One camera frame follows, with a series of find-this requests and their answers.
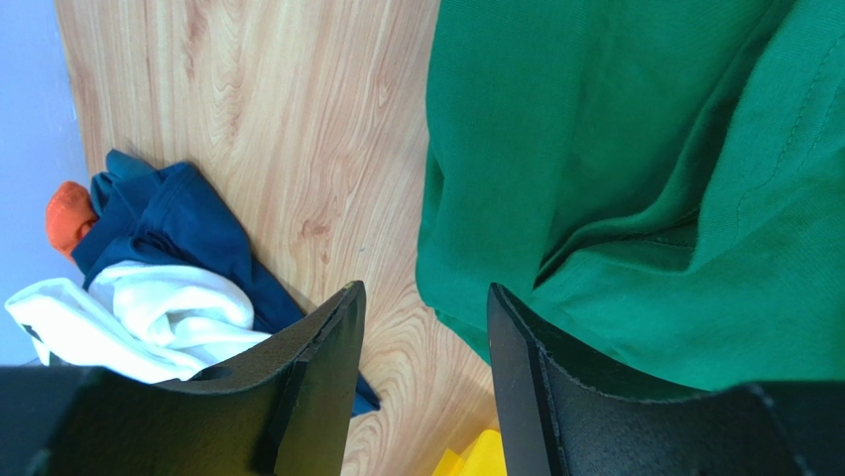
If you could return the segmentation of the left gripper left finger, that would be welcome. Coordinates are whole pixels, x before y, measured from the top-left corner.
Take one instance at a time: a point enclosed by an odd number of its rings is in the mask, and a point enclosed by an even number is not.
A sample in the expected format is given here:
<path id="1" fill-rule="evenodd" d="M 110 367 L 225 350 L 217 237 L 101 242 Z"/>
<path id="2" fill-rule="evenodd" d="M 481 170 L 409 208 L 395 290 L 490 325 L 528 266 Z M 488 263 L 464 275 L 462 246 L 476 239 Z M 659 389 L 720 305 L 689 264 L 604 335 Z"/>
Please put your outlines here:
<path id="1" fill-rule="evenodd" d="M 187 381 L 5 367 L 1 471 L 337 475 L 365 313 L 365 286 L 350 282 L 300 322 Z"/>

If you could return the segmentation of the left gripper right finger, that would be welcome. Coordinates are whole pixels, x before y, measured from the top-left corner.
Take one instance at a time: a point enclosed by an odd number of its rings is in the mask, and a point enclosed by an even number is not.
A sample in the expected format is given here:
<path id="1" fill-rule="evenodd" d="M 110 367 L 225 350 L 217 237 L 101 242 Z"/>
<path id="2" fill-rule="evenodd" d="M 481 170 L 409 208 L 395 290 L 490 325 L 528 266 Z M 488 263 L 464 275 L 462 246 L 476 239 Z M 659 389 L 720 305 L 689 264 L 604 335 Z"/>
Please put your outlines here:
<path id="1" fill-rule="evenodd" d="M 488 336 L 512 475 L 840 475 L 844 386 L 698 391 L 640 372 L 489 289 Z"/>

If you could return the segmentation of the green t shirt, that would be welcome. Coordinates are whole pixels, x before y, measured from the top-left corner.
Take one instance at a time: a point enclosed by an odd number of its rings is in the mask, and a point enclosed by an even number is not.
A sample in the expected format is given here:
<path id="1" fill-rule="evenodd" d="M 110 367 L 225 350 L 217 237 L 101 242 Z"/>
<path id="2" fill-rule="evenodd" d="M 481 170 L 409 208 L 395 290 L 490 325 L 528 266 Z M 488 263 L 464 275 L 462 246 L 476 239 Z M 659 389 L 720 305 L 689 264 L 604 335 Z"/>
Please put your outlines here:
<path id="1" fill-rule="evenodd" d="M 840 1 L 444 1 L 416 281 L 702 390 L 844 377 Z"/>

